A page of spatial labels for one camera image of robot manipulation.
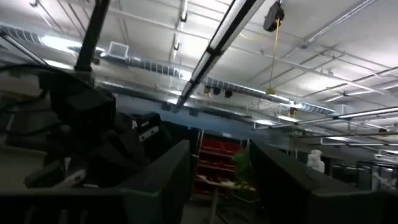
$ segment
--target cable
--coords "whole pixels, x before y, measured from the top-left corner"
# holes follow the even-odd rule
[[[47,131],[51,131],[52,129],[60,127],[61,125],[63,125],[62,122],[57,122],[57,123],[45,126],[43,128],[37,129],[35,131],[28,131],[26,133],[18,133],[18,132],[6,130],[6,129],[0,129],[0,133],[1,134],[7,134],[7,135],[10,135],[10,136],[29,137],[29,136],[34,136],[34,135],[37,135],[37,134],[40,134],[40,133],[44,133],[44,132],[47,132]]]
[[[269,78],[269,88],[271,89],[272,85],[272,74],[274,73],[274,64],[275,64],[275,55],[276,55],[276,50],[278,48],[278,38],[279,38],[279,23],[280,23],[280,18],[276,20],[276,36],[275,36],[275,44],[274,44],[274,54],[272,56],[272,62],[271,62],[271,76]]]
[[[3,110],[0,110],[0,113],[21,114],[21,113],[41,113],[41,112],[48,112],[48,111],[52,111],[51,108],[33,109],[33,110],[17,110],[17,111],[3,111]]]

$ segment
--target ceiling-mounted device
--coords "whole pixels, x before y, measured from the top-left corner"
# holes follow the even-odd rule
[[[281,7],[282,1],[275,1],[275,3],[269,8],[267,16],[264,20],[263,29],[268,32],[274,32],[277,28],[277,23],[281,25],[285,18],[285,12]]]
[[[232,91],[231,90],[225,90],[225,98],[230,98],[232,96]]]
[[[213,94],[214,95],[219,95],[221,93],[221,89],[220,88],[213,88]]]

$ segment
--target ceiling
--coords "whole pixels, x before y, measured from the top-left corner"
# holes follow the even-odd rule
[[[131,57],[171,64],[191,72],[216,32],[231,0],[188,0],[187,21],[176,37],[175,28],[182,11],[182,2],[183,0],[112,0],[99,47],[108,50],[111,41],[126,44]],[[94,0],[41,0],[37,2],[37,7],[32,7],[31,3],[35,5],[34,0],[1,1],[1,24],[41,36],[52,35],[81,41]],[[375,75],[358,82],[359,85],[352,82],[398,66],[398,30],[390,27],[390,24],[398,23],[398,17],[387,17],[388,20],[385,17],[395,13],[398,1],[284,0],[282,7],[285,19],[280,27],[272,79],[275,32],[268,33],[262,28],[268,6],[264,3],[259,8],[208,77],[259,91],[272,87],[280,96],[337,111],[344,104],[345,113],[396,105],[398,88],[385,88],[391,83],[398,84],[394,73]],[[176,38],[180,48],[173,58],[170,54]],[[24,44],[45,59],[69,65],[76,62],[76,55],[35,44]],[[94,65],[93,70],[104,76],[156,89],[181,91],[186,84],[185,80],[138,68],[121,67],[107,61]],[[351,84],[334,88],[346,83],[345,80],[351,81]],[[369,91],[366,94],[337,97],[343,92],[357,93],[368,87],[383,90],[382,94]],[[276,119],[276,113],[286,115],[288,110],[278,103],[239,93],[234,93],[229,99],[221,95],[205,96],[202,86],[195,95],[206,101],[240,108],[247,113],[270,119]],[[319,117],[320,115],[303,112],[297,114],[297,119],[302,120]],[[358,133],[376,132],[377,126],[395,130],[397,123],[398,118],[390,115],[383,119],[364,118],[351,124],[350,130]],[[347,122],[323,124],[322,127],[348,132]],[[377,139],[398,141],[392,136],[358,139],[367,142]]]

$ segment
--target black cable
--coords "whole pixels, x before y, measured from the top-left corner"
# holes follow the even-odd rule
[[[3,111],[3,110],[0,110],[0,113],[21,114],[21,113],[42,113],[42,112],[49,112],[49,111],[52,111],[51,108],[32,109],[32,110],[17,110],[17,111]]]
[[[6,129],[0,129],[0,134],[6,134],[6,135],[10,135],[10,136],[19,136],[19,137],[29,137],[29,136],[34,136],[36,134],[45,133],[47,131],[51,131],[57,127],[60,127],[61,125],[63,125],[62,122],[57,122],[57,123],[45,126],[43,128],[37,129],[35,131],[28,131],[25,133],[18,133],[18,132],[6,130]]]

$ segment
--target red shelving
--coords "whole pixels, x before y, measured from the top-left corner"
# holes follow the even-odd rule
[[[213,138],[207,134],[203,137],[198,151],[197,175],[203,175],[212,182],[235,180],[232,156],[239,151],[240,143],[227,140],[224,141],[220,137]],[[193,193],[210,195],[213,190],[213,185],[199,178],[195,179]]]

